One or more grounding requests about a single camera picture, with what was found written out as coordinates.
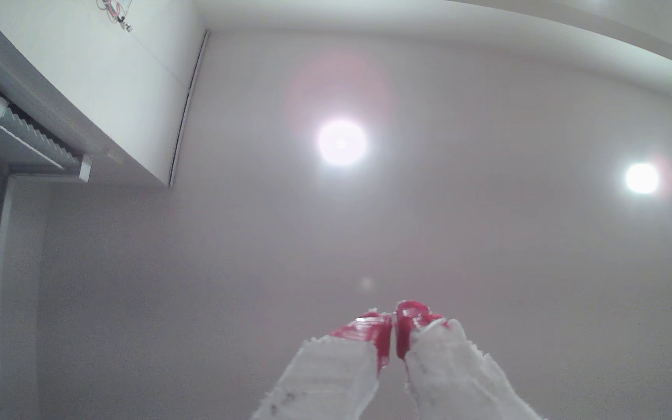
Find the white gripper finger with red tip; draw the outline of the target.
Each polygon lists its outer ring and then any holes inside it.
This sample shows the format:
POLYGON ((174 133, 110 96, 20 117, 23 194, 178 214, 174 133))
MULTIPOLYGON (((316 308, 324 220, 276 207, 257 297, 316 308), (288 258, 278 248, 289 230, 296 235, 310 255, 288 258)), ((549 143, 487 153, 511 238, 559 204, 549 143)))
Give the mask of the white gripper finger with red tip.
POLYGON ((458 320, 401 301, 396 330, 397 357, 419 419, 541 419, 458 320))
POLYGON ((252 419, 360 419, 389 363, 393 317, 368 311, 304 341, 252 419))

